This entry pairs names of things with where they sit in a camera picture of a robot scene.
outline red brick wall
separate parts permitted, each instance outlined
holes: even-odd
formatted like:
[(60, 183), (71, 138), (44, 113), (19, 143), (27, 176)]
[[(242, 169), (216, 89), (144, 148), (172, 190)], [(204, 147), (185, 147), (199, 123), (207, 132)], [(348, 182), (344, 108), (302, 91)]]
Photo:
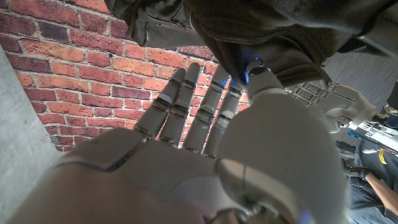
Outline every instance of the red brick wall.
[(126, 30), (103, 0), (0, 0), (0, 44), (59, 151), (132, 128), (174, 71), (197, 62), (185, 139), (217, 60), (206, 47), (142, 48)]

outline blue led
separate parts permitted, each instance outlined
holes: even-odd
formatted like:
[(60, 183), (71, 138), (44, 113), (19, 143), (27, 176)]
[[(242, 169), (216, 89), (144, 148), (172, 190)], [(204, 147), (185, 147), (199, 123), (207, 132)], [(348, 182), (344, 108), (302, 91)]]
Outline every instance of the blue led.
[(309, 224), (311, 222), (311, 215), (307, 211), (303, 211), (301, 213), (301, 224)]

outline glove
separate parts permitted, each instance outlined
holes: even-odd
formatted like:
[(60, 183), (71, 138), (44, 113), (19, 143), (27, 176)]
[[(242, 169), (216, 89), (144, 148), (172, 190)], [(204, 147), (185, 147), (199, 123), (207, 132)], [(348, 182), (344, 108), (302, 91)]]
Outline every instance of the glove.
[(348, 177), (358, 177), (363, 180), (370, 172), (371, 172), (370, 169), (364, 167), (345, 168), (345, 173), (347, 174)]
[(372, 187), (368, 182), (363, 181), (363, 179), (360, 179), (359, 177), (350, 177), (349, 181), (351, 182), (351, 184), (354, 184), (358, 187), (363, 187), (363, 188)]

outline robotic hand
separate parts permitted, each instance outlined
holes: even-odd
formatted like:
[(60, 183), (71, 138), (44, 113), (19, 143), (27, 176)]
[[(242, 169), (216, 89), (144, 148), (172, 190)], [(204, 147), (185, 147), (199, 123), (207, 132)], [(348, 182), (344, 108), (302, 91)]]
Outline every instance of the robotic hand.
[(246, 69), (251, 107), (234, 116), (242, 89), (231, 82), (202, 150), (229, 76), (219, 66), (177, 149), (199, 71), (177, 70), (132, 130), (63, 156), (10, 223), (339, 223), (331, 136), (260, 58)]

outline black fabric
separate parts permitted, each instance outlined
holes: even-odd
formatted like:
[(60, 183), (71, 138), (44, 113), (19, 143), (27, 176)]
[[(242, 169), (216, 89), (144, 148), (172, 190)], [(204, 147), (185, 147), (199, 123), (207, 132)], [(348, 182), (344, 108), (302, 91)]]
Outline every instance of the black fabric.
[(105, 0), (105, 3), (116, 18), (126, 22), (128, 34), (140, 46), (204, 45), (199, 35), (186, 28), (190, 26), (182, 0)]
[[(362, 153), (364, 149), (379, 149), (377, 144), (362, 140), (355, 152), (355, 164), (360, 167), (368, 167), (372, 174), (385, 183), (390, 189), (398, 194), (398, 157), (384, 153), (387, 165), (380, 162), (379, 154)], [(354, 223), (398, 223), (398, 217), (388, 209), (375, 191), (370, 188), (362, 188), (350, 185), (349, 198), (351, 205), (348, 218)]]
[(272, 70), (284, 86), (330, 81), (321, 67), (337, 51), (380, 54), (353, 37), (367, 32), (376, 16), (397, 1), (105, 0), (139, 45), (207, 45), (241, 86), (246, 85), (246, 65), (258, 57), (245, 52), (248, 46), (266, 51), (276, 40), (281, 47), (294, 45), (310, 59), (303, 65), (290, 58), (290, 68)]

